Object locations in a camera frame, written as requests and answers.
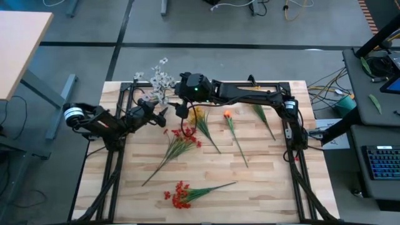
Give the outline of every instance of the green leaf on desk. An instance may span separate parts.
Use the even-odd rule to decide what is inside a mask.
[[[369,75],[372,75],[371,69],[368,66],[367,61],[364,59],[364,57],[361,57],[361,64],[363,68],[368,72]]]
[[[376,99],[376,97],[373,96],[372,94],[370,94],[369,98],[371,99],[372,103],[374,103],[374,105],[375,105],[376,109],[379,111],[380,115],[382,115],[381,105],[380,105],[379,101]]]

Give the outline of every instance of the yellow flower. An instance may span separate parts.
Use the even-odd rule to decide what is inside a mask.
[[[197,121],[204,119],[204,111],[201,109],[201,107],[195,107],[194,110],[196,111]],[[194,125],[196,123],[194,119],[194,112],[191,109],[189,110],[189,123]]]

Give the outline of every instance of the wooden tabletop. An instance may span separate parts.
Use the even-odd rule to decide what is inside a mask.
[[[0,100],[10,100],[53,14],[0,11]]]
[[[116,110],[120,82],[106,82],[100,105]],[[290,81],[292,94],[299,101],[304,127],[315,128],[313,110],[304,81]],[[135,92],[135,99],[141,96]],[[147,125],[130,134],[125,147],[114,222],[116,223],[290,223],[298,222],[296,202],[289,164],[283,160],[286,144],[282,122],[276,112],[263,106],[273,140],[265,125],[247,104],[204,108],[209,111],[209,130],[222,154],[201,134],[201,148],[190,150],[161,169],[144,187],[142,183],[153,173],[164,157],[168,138],[163,131],[178,129],[180,119],[168,109],[167,126]],[[237,144],[223,118],[230,109],[236,136],[249,165],[246,168]],[[309,145],[319,146],[309,140]],[[89,153],[104,146],[92,142]],[[338,218],[338,209],[322,151],[305,150],[312,190],[327,210]],[[81,216],[94,201],[103,179],[107,151],[86,159],[77,194],[73,218]],[[164,200],[164,191],[174,191],[178,181],[192,188],[208,188],[237,181],[213,191],[192,203],[191,209],[176,209],[171,200]],[[304,192],[303,204],[309,215]]]

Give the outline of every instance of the keyboard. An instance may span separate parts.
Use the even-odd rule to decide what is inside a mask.
[[[400,146],[363,146],[373,180],[400,180]]]

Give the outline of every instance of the wooden desk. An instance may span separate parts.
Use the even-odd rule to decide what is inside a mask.
[[[120,82],[106,82],[100,105],[116,110]],[[315,128],[313,111],[304,81],[290,81],[292,94],[300,103],[305,128]],[[135,99],[141,95],[135,92]],[[124,153],[119,183],[115,223],[277,223],[298,222],[293,184],[289,165],[283,160],[286,145],[281,119],[265,106],[268,123],[276,137],[274,141],[265,125],[245,104],[210,107],[209,128],[219,146],[218,154],[210,142],[197,135],[203,147],[193,149],[159,171],[144,187],[142,183],[151,175],[164,156],[168,139],[165,128],[177,129],[180,119],[173,109],[166,114],[167,126],[147,125],[136,134],[130,134]],[[246,155],[246,168],[223,112],[232,112],[236,135]],[[317,142],[310,140],[312,146]],[[104,146],[102,141],[92,142],[88,152]],[[338,209],[322,151],[305,152],[312,190],[328,211],[337,218]],[[73,219],[81,216],[97,196],[103,178],[107,151],[100,151],[86,159],[74,207]],[[236,184],[214,191],[193,202],[191,209],[173,208],[165,201],[163,192],[173,191],[175,184],[187,181],[193,188],[213,187],[238,181]],[[302,193],[305,211],[306,197]]]
[[[50,25],[50,12],[0,11],[0,100],[9,101],[21,82],[52,104],[56,111],[46,138],[54,139],[63,112],[77,77],[68,77],[61,94],[27,70],[32,56]]]

